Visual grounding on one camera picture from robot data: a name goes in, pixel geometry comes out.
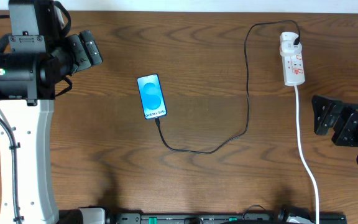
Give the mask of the blue Samsung smartphone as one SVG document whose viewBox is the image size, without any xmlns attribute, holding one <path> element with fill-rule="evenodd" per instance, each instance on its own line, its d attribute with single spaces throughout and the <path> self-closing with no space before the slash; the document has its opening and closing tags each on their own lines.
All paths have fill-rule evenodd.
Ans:
<svg viewBox="0 0 358 224">
<path fill-rule="evenodd" d="M 156 119 L 167 115 L 159 76 L 155 74 L 137 79 L 139 95 L 145 119 Z"/>
</svg>

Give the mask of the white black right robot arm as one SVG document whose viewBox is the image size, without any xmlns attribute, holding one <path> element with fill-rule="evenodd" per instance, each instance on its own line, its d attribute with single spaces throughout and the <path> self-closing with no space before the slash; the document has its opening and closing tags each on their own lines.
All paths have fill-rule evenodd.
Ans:
<svg viewBox="0 0 358 224">
<path fill-rule="evenodd" d="M 320 136 L 334 130 L 336 146 L 358 147 L 358 103 L 345 103 L 322 95 L 312 97 L 314 133 Z"/>
</svg>

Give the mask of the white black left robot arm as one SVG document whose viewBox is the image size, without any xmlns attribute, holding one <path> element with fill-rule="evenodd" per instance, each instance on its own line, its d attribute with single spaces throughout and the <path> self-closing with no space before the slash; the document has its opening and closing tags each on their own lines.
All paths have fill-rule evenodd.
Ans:
<svg viewBox="0 0 358 224">
<path fill-rule="evenodd" d="M 0 39 L 0 223 L 107 223 L 101 207 L 59 210 L 52 189 L 50 127 L 59 82 L 103 61 L 92 33 L 70 34 L 58 1 L 9 2 Z"/>
</svg>

